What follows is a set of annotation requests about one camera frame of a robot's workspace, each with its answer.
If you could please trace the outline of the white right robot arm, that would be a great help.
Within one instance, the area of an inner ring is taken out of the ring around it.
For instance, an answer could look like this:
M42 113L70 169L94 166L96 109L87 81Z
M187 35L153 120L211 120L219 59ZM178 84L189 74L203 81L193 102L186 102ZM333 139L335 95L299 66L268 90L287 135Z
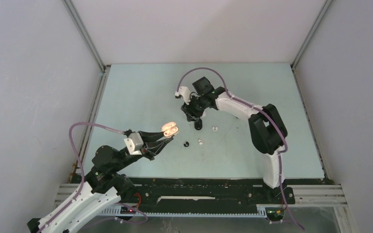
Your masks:
M281 155L288 150L288 131L277 108L272 104L260 106L247 102L231 94L225 86L214 88L206 77L198 79L192 85L194 91L179 84L175 92L175 97L184 101L181 110L187 121L193 122L196 130L201 130L202 118L208 108L224 111L247 121L252 144L265 158L263 197L270 203L281 199L287 205Z

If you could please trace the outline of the pink square earbud case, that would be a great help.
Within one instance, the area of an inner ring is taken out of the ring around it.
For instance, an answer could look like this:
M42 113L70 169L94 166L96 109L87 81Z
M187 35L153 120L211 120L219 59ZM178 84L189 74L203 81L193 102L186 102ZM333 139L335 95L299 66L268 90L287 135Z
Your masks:
M176 122L168 122L161 127L161 131L165 138L170 138L178 134L179 128L177 127Z

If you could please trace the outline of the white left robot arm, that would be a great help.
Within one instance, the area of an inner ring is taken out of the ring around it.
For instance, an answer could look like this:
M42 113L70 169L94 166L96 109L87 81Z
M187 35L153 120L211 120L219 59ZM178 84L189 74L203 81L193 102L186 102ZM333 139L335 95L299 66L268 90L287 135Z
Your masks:
M27 223L30 232L76 233L110 205L132 200L135 186L119 171L141 158L154 160L177 133L178 128L158 133L128 130L124 132L124 148L99 147L93 167L78 188L47 216L31 219Z

